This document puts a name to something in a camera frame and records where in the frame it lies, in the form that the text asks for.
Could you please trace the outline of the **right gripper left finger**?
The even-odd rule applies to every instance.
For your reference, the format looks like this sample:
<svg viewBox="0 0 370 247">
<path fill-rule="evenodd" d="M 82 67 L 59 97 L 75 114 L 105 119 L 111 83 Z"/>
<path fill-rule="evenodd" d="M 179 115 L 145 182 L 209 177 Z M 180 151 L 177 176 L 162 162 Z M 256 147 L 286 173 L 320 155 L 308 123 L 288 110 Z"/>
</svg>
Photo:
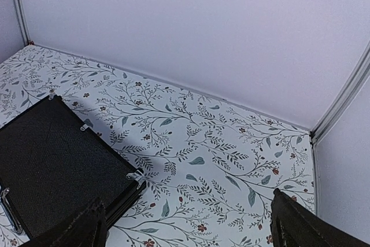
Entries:
<svg viewBox="0 0 370 247">
<path fill-rule="evenodd" d="M 105 246 L 108 235 L 105 207 L 91 199 L 63 222 L 27 241 L 25 246 Z"/>
</svg>

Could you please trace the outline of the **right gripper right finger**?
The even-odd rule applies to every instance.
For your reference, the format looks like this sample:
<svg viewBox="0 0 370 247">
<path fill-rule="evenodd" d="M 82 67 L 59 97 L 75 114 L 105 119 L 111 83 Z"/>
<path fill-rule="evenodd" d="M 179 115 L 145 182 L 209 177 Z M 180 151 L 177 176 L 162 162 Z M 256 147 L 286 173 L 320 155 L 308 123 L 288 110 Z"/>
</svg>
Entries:
<svg viewBox="0 0 370 247">
<path fill-rule="evenodd" d="M 275 189 L 271 203 L 273 246 L 365 246 L 366 243 L 326 223 L 286 193 Z"/>
</svg>

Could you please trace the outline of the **black poker set case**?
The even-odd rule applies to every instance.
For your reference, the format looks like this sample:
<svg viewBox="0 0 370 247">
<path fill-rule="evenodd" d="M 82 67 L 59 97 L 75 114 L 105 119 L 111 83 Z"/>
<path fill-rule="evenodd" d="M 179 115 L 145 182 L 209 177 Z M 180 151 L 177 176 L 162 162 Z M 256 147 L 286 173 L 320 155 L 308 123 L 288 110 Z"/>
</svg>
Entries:
<svg viewBox="0 0 370 247">
<path fill-rule="evenodd" d="M 145 190 L 143 171 L 57 95 L 1 128 L 1 206 L 18 235 L 35 238 L 94 197 L 112 226 Z"/>
</svg>

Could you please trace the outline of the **right aluminium frame post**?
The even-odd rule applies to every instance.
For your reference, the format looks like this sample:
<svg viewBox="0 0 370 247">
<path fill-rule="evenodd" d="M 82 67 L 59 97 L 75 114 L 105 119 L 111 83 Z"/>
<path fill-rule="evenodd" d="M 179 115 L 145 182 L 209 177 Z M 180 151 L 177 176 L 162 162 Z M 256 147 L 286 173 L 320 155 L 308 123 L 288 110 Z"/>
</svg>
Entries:
<svg viewBox="0 0 370 247">
<path fill-rule="evenodd" d="M 336 122 L 349 107 L 358 92 L 369 78 L 369 43 L 362 53 L 358 63 L 352 70 L 345 85 L 336 96 L 324 116 L 310 132 L 313 146 L 317 145 L 333 128 Z"/>
</svg>

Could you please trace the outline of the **aluminium frame post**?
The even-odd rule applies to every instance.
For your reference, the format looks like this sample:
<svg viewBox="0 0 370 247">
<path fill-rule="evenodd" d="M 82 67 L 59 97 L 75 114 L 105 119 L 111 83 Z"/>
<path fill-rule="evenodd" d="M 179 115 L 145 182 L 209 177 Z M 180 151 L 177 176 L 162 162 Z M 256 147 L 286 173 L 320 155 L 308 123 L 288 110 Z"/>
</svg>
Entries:
<svg viewBox="0 0 370 247">
<path fill-rule="evenodd" d="M 336 122 L 349 107 L 358 92 L 369 78 L 369 43 L 362 53 L 358 63 L 352 70 L 345 85 L 336 96 L 324 116 L 310 132 L 313 146 L 317 145 L 333 128 Z"/>
<path fill-rule="evenodd" d="M 31 40 L 31 37 L 29 34 L 27 21 L 26 21 L 26 17 L 24 13 L 24 8 L 23 8 L 23 2 L 22 0 L 13 0 L 13 2 L 15 5 L 17 21 L 20 27 L 20 32 L 21 32 L 23 42 L 26 46 L 33 45 L 34 42 Z"/>
</svg>

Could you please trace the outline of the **left aluminium frame post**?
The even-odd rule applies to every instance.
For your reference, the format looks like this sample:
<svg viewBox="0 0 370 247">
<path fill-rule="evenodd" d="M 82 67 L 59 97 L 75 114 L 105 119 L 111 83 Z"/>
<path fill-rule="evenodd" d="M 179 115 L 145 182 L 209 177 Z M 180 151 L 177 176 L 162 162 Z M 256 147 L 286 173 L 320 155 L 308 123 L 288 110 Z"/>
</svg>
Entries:
<svg viewBox="0 0 370 247">
<path fill-rule="evenodd" d="M 31 40 L 31 37 L 29 34 L 27 21 L 26 21 L 26 17 L 24 13 L 24 8 L 23 8 L 23 2 L 22 0 L 13 0 L 13 2 L 15 5 L 17 21 L 20 27 L 20 32 L 21 32 L 23 42 L 26 46 L 33 45 L 34 42 Z"/>
</svg>

